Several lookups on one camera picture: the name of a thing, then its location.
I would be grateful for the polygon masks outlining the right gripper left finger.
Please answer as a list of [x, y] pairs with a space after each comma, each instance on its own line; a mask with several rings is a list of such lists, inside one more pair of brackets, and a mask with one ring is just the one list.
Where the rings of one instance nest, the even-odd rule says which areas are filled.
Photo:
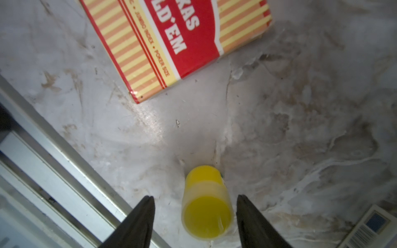
[[149, 248], [153, 233], [155, 200], [145, 196], [100, 248]]

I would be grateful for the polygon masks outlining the yellow paint can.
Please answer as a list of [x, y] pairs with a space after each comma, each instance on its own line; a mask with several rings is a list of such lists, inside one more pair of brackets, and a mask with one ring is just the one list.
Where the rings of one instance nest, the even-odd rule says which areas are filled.
[[232, 203], [218, 169], [201, 165], [189, 172], [181, 218], [186, 232], [199, 240], [217, 239], [232, 226]]

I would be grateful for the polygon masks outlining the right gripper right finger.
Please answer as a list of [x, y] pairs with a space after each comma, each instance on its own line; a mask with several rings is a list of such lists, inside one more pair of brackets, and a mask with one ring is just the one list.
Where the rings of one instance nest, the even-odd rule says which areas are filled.
[[245, 195], [237, 198], [236, 216], [242, 248], [292, 247]]

